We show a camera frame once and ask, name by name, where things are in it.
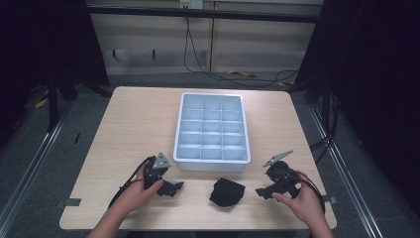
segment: black cloth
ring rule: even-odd
[[[210,200],[219,206],[235,205],[244,196],[245,187],[237,182],[220,178],[214,183],[214,190]]]

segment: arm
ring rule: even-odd
[[[299,175],[301,179],[306,179],[304,176]],[[294,199],[291,199],[281,193],[274,192],[272,197],[277,201],[288,206],[293,213],[311,230],[314,238],[334,237],[333,232],[328,226],[325,215],[322,212],[319,199],[315,192],[306,184],[302,183],[300,192]]]
[[[159,180],[145,190],[143,171],[147,164],[140,168],[135,181],[127,187],[114,204],[105,212],[98,224],[87,236],[88,238],[114,238],[124,218],[133,210],[143,206],[163,185],[163,180]]]

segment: white plastic tray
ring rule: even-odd
[[[173,158],[184,171],[241,172],[251,160],[242,96],[183,93]]]

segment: black cable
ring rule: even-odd
[[[129,179],[127,179],[127,181],[124,183],[123,186],[120,186],[120,189],[117,191],[117,193],[114,195],[114,197],[112,198],[111,202],[108,205],[108,208],[112,206],[112,204],[114,204],[114,202],[118,199],[118,197],[120,197],[120,195],[127,189],[127,187],[129,187],[132,183],[132,179],[133,177],[137,174],[137,172],[142,168],[142,166],[148,162],[151,161],[151,158],[147,158],[145,159],[137,168],[136,170],[133,172],[133,174],[129,177]]]
[[[319,191],[318,187],[315,185],[315,183],[307,175],[305,175],[301,172],[298,172],[298,171],[296,171],[296,172],[298,174],[306,177],[308,180],[305,180],[305,179],[302,179],[302,178],[299,178],[299,177],[294,177],[294,176],[291,176],[291,175],[285,175],[285,176],[288,177],[289,179],[295,179],[296,181],[301,182],[301,183],[305,183],[307,186],[309,186],[315,192],[316,196],[318,197],[319,204],[321,205],[322,212],[325,214],[324,197],[321,195],[321,192]]]
[[[210,77],[210,78],[212,78],[212,79],[214,79],[214,80],[220,80],[220,81],[230,81],[230,82],[236,83],[236,84],[238,84],[238,85],[241,85],[241,86],[247,86],[247,87],[265,87],[265,86],[270,86],[270,85],[272,85],[273,83],[275,83],[275,82],[277,82],[277,81],[284,81],[284,80],[287,80],[287,79],[291,78],[291,77],[292,77],[295,73],[297,73],[297,72],[298,72],[298,70],[283,70],[283,71],[280,71],[280,72],[276,75],[276,77],[275,77],[275,79],[274,79],[274,80],[270,80],[270,79],[261,79],[261,78],[259,78],[259,79],[255,79],[255,78],[236,78],[236,79],[232,79],[232,78],[226,78],[226,77],[223,77],[223,76],[218,75],[218,74],[215,74],[215,73],[213,73],[213,72],[206,72],[206,71],[203,69],[203,67],[201,66],[200,61],[198,60],[197,52],[196,52],[196,50],[195,50],[195,46],[194,46],[194,41],[192,40],[191,31],[190,31],[190,28],[189,28],[189,20],[188,20],[188,18],[186,18],[186,25],[187,25],[187,31],[186,31],[186,36],[185,36],[185,48],[184,48],[184,61],[183,61],[183,62],[184,62],[184,66],[185,66],[185,68],[186,68],[188,71],[190,71],[190,72],[202,72],[202,73],[204,73],[206,76],[208,76],[208,77]],[[195,56],[195,59],[196,59],[196,61],[197,61],[197,63],[198,63],[198,66],[199,66],[199,68],[200,68],[200,71],[194,71],[194,70],[191,70],[191,69],[190,69],[190,68],[186,65],[186,50],[187,50],[187,46],[188,46],[188,38],[189,38],[189,40],[190,40],[190,42],[191,42],[191,46],[192,46],[192,49],[193,49],[193,51],[194,51],[194,56]],[[288,72],[288,71],[291,71],[291,72],[292,72],[292,74],[291,74],[291,75],[289,75],[288,77],[285,77],[285,78],[282,78],[282,79],[277,79],[279,75],[281,75],[281,74],[282,74],[282,73],[284,73],[284,72]],[[249,84],[240,83],[239,81],[262,81],[262,82],[267,82],[267,83],[265,83],[265,84],[260,84],[260,85],[249,85]]]
[[[321,147],[323,147],[327,143],[324,151],[321,153],[321,155],[318,157],[318,159],[315,160],[315,164],[318,164],[321,161],[322,157],[325,155],[325,153],[328,151],[328,149],[330,148],[330,146],[333,142],[333,139],[334,139],[334,136],[335,136],[335,133],[336,133],[339,110],[340,110],[341,105],[338,102],[338,99],[334,94],[332,94],[332,97],[333,97],[332,109],[333,109],[333,113],[334,113],[333,125],[332,125],[331,129],[330,128],[327,129],[328,130],[327,131],[327,133],[328,133],[327,136],[322,138],[319,142],[310,146],[311,152],[314,152],[314,151],[320,149]]]

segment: wooden table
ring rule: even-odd
[[[241,173],[184,172],[173,160],[180,98],[183,92],[240,94],[244,98],[251,162]],[[155,195],[132,212],[120,229],[130,230],[297,230],[307,226],[283,204],[264,200],[255,192],[272,181],[263,164],[278,153],[293,149],[283,159],[306,172],[325,194],[318,170],[303,134],[290,96],[286,92],[118,87],[111,98],[70,198],[59,222],[62,229],[93,229],[114,194],[147,157],[163,152],[172,167],[163,176],[185,184],[175,197]],[[209,200],[213,184],[225,178],[246,187],[244,197],[232,207]],[[326,217],[337,225],[329,203]]]

